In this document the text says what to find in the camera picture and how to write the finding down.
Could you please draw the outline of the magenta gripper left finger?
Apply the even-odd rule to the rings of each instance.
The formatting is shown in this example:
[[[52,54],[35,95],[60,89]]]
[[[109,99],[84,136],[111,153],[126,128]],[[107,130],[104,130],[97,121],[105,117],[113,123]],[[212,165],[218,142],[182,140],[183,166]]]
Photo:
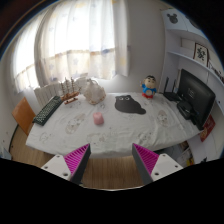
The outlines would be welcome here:
[[[86,144],[65,156],[55,155],[42,169],[80,185],[90,155],[90,145]]]

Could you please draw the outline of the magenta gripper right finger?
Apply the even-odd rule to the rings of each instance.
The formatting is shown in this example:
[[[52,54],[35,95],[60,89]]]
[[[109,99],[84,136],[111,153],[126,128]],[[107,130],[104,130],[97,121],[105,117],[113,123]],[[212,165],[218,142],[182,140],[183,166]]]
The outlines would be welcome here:
[[[157,154],[135,143],[132,144],[132,155],[144,185],[182,169],[182,166],[167,154]]]

